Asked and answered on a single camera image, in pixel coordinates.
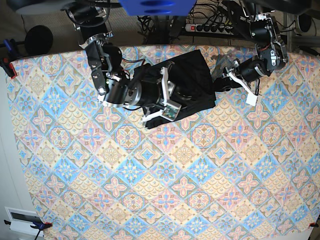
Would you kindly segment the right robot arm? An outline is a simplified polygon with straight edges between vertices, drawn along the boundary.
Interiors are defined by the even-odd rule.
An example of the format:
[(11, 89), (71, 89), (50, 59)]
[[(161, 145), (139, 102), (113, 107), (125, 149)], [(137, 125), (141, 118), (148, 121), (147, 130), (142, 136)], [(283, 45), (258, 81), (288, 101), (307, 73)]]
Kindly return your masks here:
[(7, 5), (21, 15), (46, 14), (64, 11), (80, 33), (91, 69), (98, 101), (106, 107), (158, 107), (168, 104), (169, 69), (162, 67), (160, 79), (146, 80), (149, 64), (142, 64), (133, 77), (121, 66), (121, 50), (109, 42), (106, 22), (111, 9), (122, 8), (111, 0), (8, 0)]

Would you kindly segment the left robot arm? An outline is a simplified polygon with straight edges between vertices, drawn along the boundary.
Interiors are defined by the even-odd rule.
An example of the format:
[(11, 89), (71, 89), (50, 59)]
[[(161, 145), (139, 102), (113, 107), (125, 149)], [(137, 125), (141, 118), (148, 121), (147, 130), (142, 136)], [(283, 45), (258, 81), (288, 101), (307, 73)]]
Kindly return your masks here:
[(254, 43), (257, 52), (257, 55), (242, 63), (235, 60), (233, 67), (226, 69), (225, 74), (231, 79), (251, 83), (281, 70), (288, 62), (286, 45), (271, 11), (300, 15), (311, 8), (312, 1), (241, 0), (240, 5), (235, 7), (232, 0), (224, 0), (223, 4), (227, 7), (232, 27), (246, 40)]

